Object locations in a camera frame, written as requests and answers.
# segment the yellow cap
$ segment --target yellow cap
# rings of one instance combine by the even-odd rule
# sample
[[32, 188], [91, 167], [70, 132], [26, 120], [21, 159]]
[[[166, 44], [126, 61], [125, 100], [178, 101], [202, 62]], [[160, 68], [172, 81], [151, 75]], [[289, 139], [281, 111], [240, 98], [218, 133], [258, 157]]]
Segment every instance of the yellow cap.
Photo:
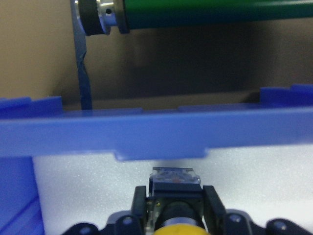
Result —
[[209, 233], [195, 225], [173, 224], [156, 230], [154, 235], [209, 235]]

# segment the green tube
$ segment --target green tube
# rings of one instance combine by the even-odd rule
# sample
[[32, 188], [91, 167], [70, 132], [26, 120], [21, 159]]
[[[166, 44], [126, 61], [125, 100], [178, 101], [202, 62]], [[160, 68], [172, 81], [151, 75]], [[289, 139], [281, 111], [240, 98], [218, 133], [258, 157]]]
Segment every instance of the green tube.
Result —
[[125, 0], [130, 29], [313, 16], [313, 0]]

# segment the green cylinder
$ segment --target green cylinder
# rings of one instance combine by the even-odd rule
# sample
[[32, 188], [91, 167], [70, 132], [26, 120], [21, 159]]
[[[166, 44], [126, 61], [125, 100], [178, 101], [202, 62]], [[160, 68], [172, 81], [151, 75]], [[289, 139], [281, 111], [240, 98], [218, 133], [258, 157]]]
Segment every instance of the green cylinder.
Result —
[[313, 16], [313, 0], [125, 0], [130, 29]]

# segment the bolt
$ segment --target bolt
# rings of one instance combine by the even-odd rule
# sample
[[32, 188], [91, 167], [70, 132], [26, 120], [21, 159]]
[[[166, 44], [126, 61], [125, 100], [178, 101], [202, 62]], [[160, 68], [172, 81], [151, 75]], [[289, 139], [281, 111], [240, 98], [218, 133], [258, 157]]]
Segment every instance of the bolt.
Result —
[[282, 221], [275, 221], [274, 226], [275, 226], [275, 228], [277, 228], [279, 230], [286, 230], [287, 229], [287, 225]]
[[79, 234], [80, 235], [88, 235], [91, 233], [91, 228], [89, 227], [83, 227], [80, 231]]
[[237, 214], [231, 214], [229, 216], [230, 220], [235, 222], [235, 223], [239, 223], [241, 221], [241, 216], [237, 215]]
[[131, 217], [129, 217], [129, 216], [127, 216], [127, 217], [125, 217], [123, 219], [123, 224], [124, 225], [130, 225], [132, 222], [133, 222], [133, 219]]

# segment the black rubber ring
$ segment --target black rubber ring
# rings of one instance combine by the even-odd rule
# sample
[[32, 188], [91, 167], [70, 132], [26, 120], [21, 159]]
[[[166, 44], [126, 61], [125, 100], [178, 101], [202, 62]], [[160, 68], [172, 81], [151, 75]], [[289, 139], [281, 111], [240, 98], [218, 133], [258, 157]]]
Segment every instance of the black rubber ring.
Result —
[[87, 36], [104, 34], [98, 16], [96, 0], [79, 0], [79, 16]]

